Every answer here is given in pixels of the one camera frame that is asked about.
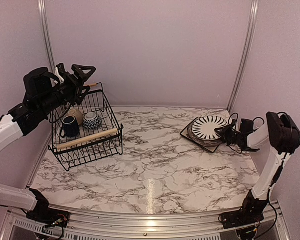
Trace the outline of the white round plate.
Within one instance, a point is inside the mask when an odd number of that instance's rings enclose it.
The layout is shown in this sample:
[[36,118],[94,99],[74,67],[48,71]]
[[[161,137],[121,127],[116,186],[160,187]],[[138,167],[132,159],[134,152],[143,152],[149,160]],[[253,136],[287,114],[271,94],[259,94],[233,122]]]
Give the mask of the white round plate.
[[215,132],[215,129],[223,128],[228,122],[219,116],[209,115],[198,118],[191,127],[191,132],[199,139],[204,141],[218,140],[221,137]]

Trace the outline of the dark blue mug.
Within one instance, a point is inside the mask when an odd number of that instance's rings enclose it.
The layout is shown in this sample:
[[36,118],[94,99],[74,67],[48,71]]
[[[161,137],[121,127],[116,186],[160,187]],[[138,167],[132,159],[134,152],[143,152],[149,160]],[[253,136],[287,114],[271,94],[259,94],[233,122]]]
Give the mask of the dark blue mug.
[[77,119],[74,116],[68,115],[64,117],[61,123],[62,126],[59,132],[61,138],[74,138],[80,133]]

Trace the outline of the grey patterned round plate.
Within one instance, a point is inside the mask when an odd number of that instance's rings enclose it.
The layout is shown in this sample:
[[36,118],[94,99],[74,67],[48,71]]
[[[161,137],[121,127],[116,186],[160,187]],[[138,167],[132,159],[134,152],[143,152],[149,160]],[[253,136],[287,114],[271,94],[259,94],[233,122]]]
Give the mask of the grey patterned round plate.
[[187,132],[189,137],[196,143],[202,145],[203,147],[217,147],[220,144],[222,144],[222,141],[220,139],[217,140],[202,140],[199,139],[197,136],[195,136],[195,134],[192,132],[192,127],[189,126],[187,128]]

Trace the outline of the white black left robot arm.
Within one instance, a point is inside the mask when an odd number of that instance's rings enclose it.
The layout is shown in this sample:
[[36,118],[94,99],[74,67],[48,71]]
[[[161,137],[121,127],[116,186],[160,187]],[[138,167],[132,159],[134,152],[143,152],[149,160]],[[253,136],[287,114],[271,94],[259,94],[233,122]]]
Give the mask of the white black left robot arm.
[[[80,105],[90,87],[85,83],[96,72],[94,66],[74,64],[73,73],[63,63],[50,72],[47,67],[32,70],[24,76],[25,96],[0,117],[0,152],[17,140],[34,131],[49,114],[61,106]],[[0,206],[14,207],[33,212],[43,223],[53,219],[48,200],[35,189],[20,189],[0,183]]]

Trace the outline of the blue white patterned bowl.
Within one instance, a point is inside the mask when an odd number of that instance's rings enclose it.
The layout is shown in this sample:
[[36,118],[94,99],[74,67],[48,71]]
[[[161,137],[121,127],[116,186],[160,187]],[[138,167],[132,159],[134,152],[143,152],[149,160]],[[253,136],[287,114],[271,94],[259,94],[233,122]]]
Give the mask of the blue white patterned bowl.
[[96,112],[88,112],[84,115],[83,127],[88,130],[95,130],[102,125],[102,119]]

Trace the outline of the square floral plate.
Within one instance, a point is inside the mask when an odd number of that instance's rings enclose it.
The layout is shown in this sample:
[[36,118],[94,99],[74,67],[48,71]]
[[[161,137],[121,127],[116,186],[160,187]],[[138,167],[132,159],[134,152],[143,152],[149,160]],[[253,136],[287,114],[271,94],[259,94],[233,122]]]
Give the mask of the square floral plate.
[[200,147],[201,149],[213,154],[220,145],[217,146],[203,146],[201,143],[198,141],[193,140],[190,135],[188,134],[188,128],[195,122],[196,119],[194,119],[192,122],[190,122],[180,133],[180,136],[182,136],[184,139],[187,141],[195,144],[197,147]]

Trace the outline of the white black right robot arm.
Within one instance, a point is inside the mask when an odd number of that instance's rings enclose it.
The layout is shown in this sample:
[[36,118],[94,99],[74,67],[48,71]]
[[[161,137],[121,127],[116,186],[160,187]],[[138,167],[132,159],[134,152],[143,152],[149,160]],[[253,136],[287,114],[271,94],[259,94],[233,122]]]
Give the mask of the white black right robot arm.
[[221,215],[224,223],[238,220],[248,224],[263,219],[263,211],[270,202],[271,193],[277,184],[288,160],[300,147],[300,130],[287,113],[267,112],[266,121],[254,130],[249,123],[247,131],[234,129],[236,121],[216,128],[215,133],[227,146],[237,145],[243,152],[257,152],[262,143],[269,141],[270,152],[259,180],[245,197],[237,211]]

